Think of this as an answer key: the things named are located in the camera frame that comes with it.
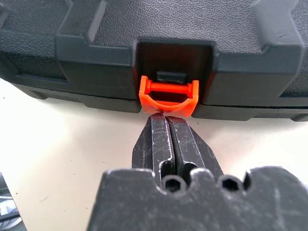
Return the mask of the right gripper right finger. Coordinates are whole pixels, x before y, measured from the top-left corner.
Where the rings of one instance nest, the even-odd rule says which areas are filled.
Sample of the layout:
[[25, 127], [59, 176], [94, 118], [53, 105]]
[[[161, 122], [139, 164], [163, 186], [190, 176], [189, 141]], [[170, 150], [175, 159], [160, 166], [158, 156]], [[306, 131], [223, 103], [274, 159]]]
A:
[[190, 127], [186, 120], [168, 116], [167, 122], [174, 148], [176, 173], [184, 180], [190, 180], [195, 168], [208, 169], [218, 178], [223, 171], [207, 143]]

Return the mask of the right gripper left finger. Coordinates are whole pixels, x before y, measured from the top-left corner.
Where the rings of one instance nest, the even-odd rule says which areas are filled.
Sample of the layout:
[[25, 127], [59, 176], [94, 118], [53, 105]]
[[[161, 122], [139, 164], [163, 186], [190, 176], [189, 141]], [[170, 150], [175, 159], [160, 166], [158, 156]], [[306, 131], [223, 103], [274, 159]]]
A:
[[162, 113], [149, 116], [132, 151], [132, 168], [146, 168], [154, 173], [155, 182], [175, 173], [175, 155], [169, 124]]

